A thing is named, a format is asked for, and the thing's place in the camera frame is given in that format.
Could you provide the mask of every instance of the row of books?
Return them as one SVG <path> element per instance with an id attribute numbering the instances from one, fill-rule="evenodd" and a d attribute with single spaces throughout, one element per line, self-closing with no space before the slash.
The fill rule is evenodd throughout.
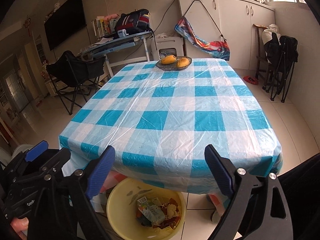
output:
<path id="1" fill-rule="evenodd" d="M 116 20 L 104 21 L 104 16 L 98 16 L 91 21 L 94 34 L 97 38 L 102 38 L 115 31 Z"/>

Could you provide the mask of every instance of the backpack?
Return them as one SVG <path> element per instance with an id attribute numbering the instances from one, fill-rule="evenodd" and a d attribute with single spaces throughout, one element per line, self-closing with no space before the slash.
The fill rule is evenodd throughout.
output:
<path id="1" fill-rule="evenodd" d="M 141 9 L 128 14 L 121 14 L 116 24 L 116 32 L 120 30 L 126 30 L 129 35 L 151 31 L 149 27 L 149 11 Z"/>

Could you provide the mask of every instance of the pink plush toy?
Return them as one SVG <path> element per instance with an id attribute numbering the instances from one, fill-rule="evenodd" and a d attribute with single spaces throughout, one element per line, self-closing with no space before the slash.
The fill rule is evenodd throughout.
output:
<path id="1" fill-rule="evenodd" d="M 105 22 L 108 22 L 108 21 L 110 21 L 112 19 L 119 19 L 119 17 L 120 16 L 118 14 L 110 14 L 110 15 L 106 16 L 103 20 Z"/>

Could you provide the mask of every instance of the black pants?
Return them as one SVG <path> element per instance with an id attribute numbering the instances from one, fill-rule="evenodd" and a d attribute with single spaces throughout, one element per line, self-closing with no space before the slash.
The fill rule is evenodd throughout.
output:
<path id="1" fill-rule="evenodd" d="M 320 238 L 320 153 L 280 175 L 284 195 L 290 209 L 293 239 Z M 246 234 L 255 203 L 252 197 L 239 228 Z"/>

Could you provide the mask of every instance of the desk leg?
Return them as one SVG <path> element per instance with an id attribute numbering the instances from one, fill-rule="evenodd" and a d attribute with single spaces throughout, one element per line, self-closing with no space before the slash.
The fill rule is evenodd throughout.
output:
<path id="1" fill-rule="evenodd" d="M 110 67 L 107 54 L 104 54 L 104 56 L 106 57 L 105 63 L 106 63 L 106 65 L 107 65 L 107 69 L 108 69 L 108 71 L 109 71 L 110 77 L 113 78 L 114 74 L 113 74 L 112 69 L 111 69 L 111 67 Z"/>
<path id="2" fill-rule="evenodd" d="M 144 44 L 144 49 L 145 49 L 145 51 L 146 51 L 147 61 L 150 61 L 149 51 L 148 51 L 147 41 L 146 41 L 146 37 L 145 37 L 145 36 L 143 36 L 143 44 Z"/>

